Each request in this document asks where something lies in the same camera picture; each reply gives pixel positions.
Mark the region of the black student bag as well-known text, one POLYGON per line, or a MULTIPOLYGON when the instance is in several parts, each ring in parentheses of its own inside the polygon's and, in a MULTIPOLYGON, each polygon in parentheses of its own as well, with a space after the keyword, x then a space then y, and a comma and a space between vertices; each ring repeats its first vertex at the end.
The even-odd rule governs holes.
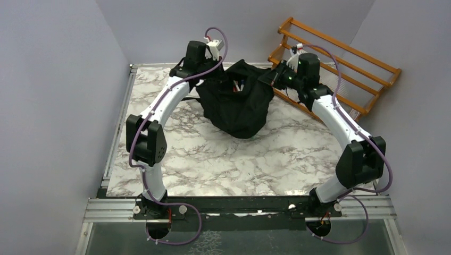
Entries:
POLYGON ((269 104, 274 97, 272 87, 258 81, 270 68, 259 68, 243 59, 218 76, 204 80, 196 87, 204 117, 225 133, 249 139, 266 123, 269 104), (233 92, 233 81, 244 80, 243 91, 233 92))

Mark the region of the pale yellow pencil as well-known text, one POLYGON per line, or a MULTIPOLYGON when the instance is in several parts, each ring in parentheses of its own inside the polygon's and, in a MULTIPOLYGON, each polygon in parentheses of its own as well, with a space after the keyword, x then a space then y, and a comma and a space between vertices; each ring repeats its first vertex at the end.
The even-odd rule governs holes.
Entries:
POLYGON ((233 81, 233 86, 236 87, 237 92, 240 92, 239 83, 237 81, 233 81))

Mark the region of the blue white marker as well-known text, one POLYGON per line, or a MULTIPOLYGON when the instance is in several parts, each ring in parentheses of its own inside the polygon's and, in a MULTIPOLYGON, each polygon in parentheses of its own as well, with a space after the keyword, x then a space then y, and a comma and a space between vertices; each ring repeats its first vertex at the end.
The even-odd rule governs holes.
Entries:
POLYGON ((240 88, 240 91, 243 91, 243 89, 244 89, 244 85, 245 85, 245 82, 244 82, 244 80, 241 80, 241 81, 240 81, 240 83, 239 83, 239 88, 240 88))

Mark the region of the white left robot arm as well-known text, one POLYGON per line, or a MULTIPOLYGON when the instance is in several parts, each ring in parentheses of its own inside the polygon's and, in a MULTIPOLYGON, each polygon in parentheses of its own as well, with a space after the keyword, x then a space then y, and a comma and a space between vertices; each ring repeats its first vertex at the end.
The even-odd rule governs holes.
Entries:
POLYGON ((167 211, 161 170, 168 149, 166 122, 195 85, 223 71, 222 63, 228 52, 226 39, 205 39, 207 42, 188 43, 185 57, 170 70, 166 85, 154 101, 139 115, 129 115, 126 120, 128 163, 140 170, 143 198, 149 201, 147 211, 154 218, 163 217, 167 211))

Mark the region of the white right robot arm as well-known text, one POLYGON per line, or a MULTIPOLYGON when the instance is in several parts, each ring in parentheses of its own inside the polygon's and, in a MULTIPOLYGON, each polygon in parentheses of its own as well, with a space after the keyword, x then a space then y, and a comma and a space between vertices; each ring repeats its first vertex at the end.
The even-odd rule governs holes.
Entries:
POLYGON ((329 203, 356 186, 379 179, 386 149, 385 140, 358 126, 320 82, 320 63, 313 53, 297 53, 258 78, 279 90, 294 89, 299 102, 329 128, 342 148, 335 174, 310 191, 307 210, 313 216, 322 215, 329 203))

